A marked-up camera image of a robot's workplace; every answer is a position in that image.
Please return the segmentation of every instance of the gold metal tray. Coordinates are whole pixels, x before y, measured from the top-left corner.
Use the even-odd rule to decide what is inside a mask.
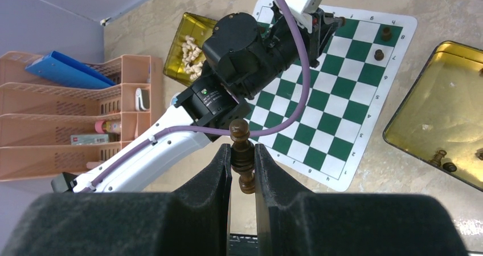
[[[211,36],[216,23],[217,21],[210,18],[184,13],[167,55],[163,69],[164,74],[186,86],[191,85],[190,75],[184,71],[185,65],[182,61],[183,50],[181,45],[186,41],[185,36],[189,35],[195,38],[196,45],[201,47],[205,40]],[[201,53],[194,63],[205,59],[204,54]]]
[[[456,42],[436,47],[384,130],[391,145],[483,191],[483,51]],[[441,164],[452,162],[448,172]]]

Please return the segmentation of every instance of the marble floor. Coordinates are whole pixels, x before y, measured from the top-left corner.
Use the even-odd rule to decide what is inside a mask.
[[[219,19],[228,13],[251,13],[257,0],[150,0],[105,28],[105,58],[122,54],[154,55],[165,59],[181,16],[188,11]],[[418,28],[378,119],[374,133],[347,192],[418,193],[438,199],[449,211],[468,250],[483,251],[483,192],[389,146],[382,131],[419,75],[432,50],[453,40],[483,48],[483,0],[323,0],[323,4],[387,13],[412,15]],[[165,98],[184,89],[163,79]],[[212,159],[221,138],[173,166],[146,191],[171,191],[197,174]],[[286,169],[315,192],[327,187]],[[245,195],[233,181],[231,231],[256,234],[255,197]]]

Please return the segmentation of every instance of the chess piece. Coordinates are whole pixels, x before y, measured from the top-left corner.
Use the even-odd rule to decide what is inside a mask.
[[[258,30],[260,31],[261,34],[263,34],[267,31],[267,29],[263,26],[258,26]]]
[[[476,155],[476,157],[480,160],[483,160],[483,149],[479,149],[476,151],[476,153],[474,154]]]
[[[392,32],[391,32],[391,28],[389,27],[384,27],[382,29],[382,33],[380,35],[380,38],[382,39],[382,41],[389,41],[391,40],[392,38]]]
[[[447,172],[455,172],[457,169],[458,168],[456,165],[451,162],[446,162],[443,164],[443,170],[446,170]]]
[[[230,138],[233,141],[231,146],[231,167],[240,174],[238,183],[243,193],[252,194],[255,192],[255,146],[248,138],[250,127],[243,119],[235,119],[230,123]]]
[[[377,60],[377,61],[381,61],[384,59],[384,53],[382,52],[381,49],[377,49],[376,50],[376,53],[374,54],[374,58]]]
[[[446,154],[447,152],[443,149],[437,151],[436,154],[433,156],[433,159],[431,159],[429,163],[433,166],[441,166],[441,159],[443,159]]]

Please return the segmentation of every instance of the purple cable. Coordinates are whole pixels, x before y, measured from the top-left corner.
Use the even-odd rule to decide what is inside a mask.
[[[300,96],[300,101],[293,111],[290,117],[282,122],[280,125],[277,125],[270,129],[264,129],[261,131],[253,131],[250,133],[250,137],[259,137],[259,136],[266,136],[272,135],[274,133],[283,131],[284,129],[288,128],[292,123],[297,120],[297,118],[302,115],[305,104],[309,99],[309,90],[310,90],[310,65],[309,65],[309,57],[307,55],[307,50],[305,49],[305,43],[302,39],[302,35],[300,34],[300,30],[298,29],[297,23],[290,12],[290,9],[285,0],[275,0],[278,3],[278,6],[282,13],[285,16],[287,21],[288,27],[290,28],[290,32],[292,33],[293,40],[295,41],[295,45],[297,46],[298,56],[300,57],[300,62],[302,65],[302,95]],[[229,136],[230,131],[227,129],[214,129],[214,128],[207,128],[207,127],[199,127],[199,126],[174,126],[165,128],[162,131],[156,133],[154,137],[156,139],[160,139],[170,133],[173,132],[203,132],[210,135],[219,135],[219,136]],[[119,157],[116,161],[114,161],[109,167],[107,167],[103,172],[101,172],[96,178],[92,180],[92,185],[95,187],[97,186],[106,176],[112,173],[115,169],[117,169],[120,165],[122,165],[125,161],[129,158],[134,156],[140,150],[144,149],[148,145],[151,144],[150,140],[144,140],[143,142],[136,145],[130,151],[126,152],[124,155]],[[84,188],[80,192],[90,192],[90,188]]]

